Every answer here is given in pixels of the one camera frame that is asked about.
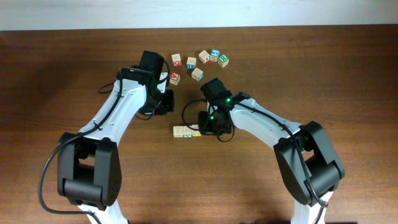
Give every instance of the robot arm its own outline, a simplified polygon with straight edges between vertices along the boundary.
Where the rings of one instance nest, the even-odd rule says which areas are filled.
[[[162,73],[163,64],[168,73]],[[122,182],[118,145],[136,112],[162,115],[173,111],[174,93],[166,90],[169,66],[158,53],[144,51],[140,64],[124,67],[113,90],[95,117],[78,134],[64,133],[47,161],[39,184],[39,200],[48,212],[87,214],[93,224],[128,223],[116,200]],[[84,212],[56,211],[42,200],[48,163],[58,153],[57,188],[61,196]],[[82,163],[88,156],[93,166]]]
[[[273,148],[284,184],[295,199],[292,223],[324,223],[325,209],[316,198],[327,204],[345,171],[323,128],[314,121],[302,125],[281,118],[245,93],[232,95],[217,78],[204,84],[201,91],[208,111],[199,113],[200,132],[220,136],[236,127]],[[303,150],[313,152],[305,163],[301,163],[298,153]]]

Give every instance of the black joint motor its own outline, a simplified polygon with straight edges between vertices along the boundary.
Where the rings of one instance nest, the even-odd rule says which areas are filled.
[[[162,73],[164,58],[156,52],[145,50],[142,53],[139,65],[133,65],[130,68],[123,68],[123,78],[137,81],[146,86],[147,99],[142,108],[138,110],[144,115],[165,115],[174,110],[174,92],[165,90],[162,93],[157,85],[160,84],[160,75]],[[166,86],[169,85],[169,79],[166,78]]]
[[[232,95],[218,78],[204,84],[200,90],[210,107],[208,111],[199,112],[198,124],[201,134],[215,136],[231,134],[233,122],[229,112],[236,102],[249,99],[250,96],[242,92]]]
[[[337,189],[345,176],[343,165],[322,126],[314,121],[300,127],[295,141],[313,156],[305,161],[306,169],[318,197]],[[281,139],[274,146],[284,184],[290,194],[303,205],[313,206],[317,202],[306,186],[306,178],[298,152],[290,138]]]
[[[76,134],[64,133],[59,144]],[[95,157],[95,165],[80,160]],[[66,145],[58,154],[58,193],[73,205],[91,205],[104,211],[117,199],[122,184],[118,146],[104,138],[81,138]]]

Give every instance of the brown wooden surface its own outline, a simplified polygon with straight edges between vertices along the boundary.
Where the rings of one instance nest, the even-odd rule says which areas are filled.
[[[1,223],[88,223],[39,205],[39,174],[59,137],[95,115],[107,98],[98,87],[143,50],[169,62],[180,53],[185,64],[211,48],[229,65],[198,61],[201,82],[175,69],[175,112],[134,119],[124,133],[119,203],[130,221],[290,220],[293,198],[273,150],[258,139],[240,130],[225,144],[173,138],[183,105],[218,77],[284,118],[323,125],[346,169],[326,221],[398,223],[398,26],[28,31],[1,32],[0,40]],[[204,107],[193,106],[187,119]],[[57,193],[56,162],[44,192],[50,207],[76,209]]]

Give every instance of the white wall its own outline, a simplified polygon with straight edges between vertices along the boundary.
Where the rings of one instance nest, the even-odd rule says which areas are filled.
[[[398,23],[398,0],[0,0],[0,30]]]

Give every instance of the toy block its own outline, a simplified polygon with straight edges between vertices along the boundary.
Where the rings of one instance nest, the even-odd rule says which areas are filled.
[[[183,128],[184,126],[174,126],[173,127],[173,134],[175,138],[182,138],[184,137],[183,135]]]
[[[196,66],[197,66],[197,58],[188,57],[187,69],[194,70]]]
[[[217,59],[218,59],[219,56],[220,56],[220,51],[219,50],[216,50],[216,49],[211,50],[211,53],[210,53],[210,60],[211,61],[217,62]]]
[[[199,60],[200,60],[201,62],[203,62],[203,63],[208,62],[208,61],[210,60],[210,54],[207,53],[206,50],[200,52],[200,54],[199,54]]]
[[[178,85],[180,80],[181,80],[181,75],[179,75],[175,72],[172,72],[172,74],[170,75],[170,83],[174,84],[174,85]]]
[[[191,128],[199,129],[199,125],[193,124],[193,125],[191,125]],[[192,130],[192,136],[193,137],[201,136],[200,131]]]
[[[224,68],[229,63],[229,58],[226,55],[221,55],[217,63]]]
[[[174,66],[180,66],[182,64],[180,54],[172,55],[172,60]]]
[[[192,129],[184,126],[182,128],[182,134],[184,135],[185,138],[192,138]]]
[[[199,68],[195,68],[194,71],[192,72],[192,78],[196,81],[200,81],[203,78],[203,71],[200,70]]]

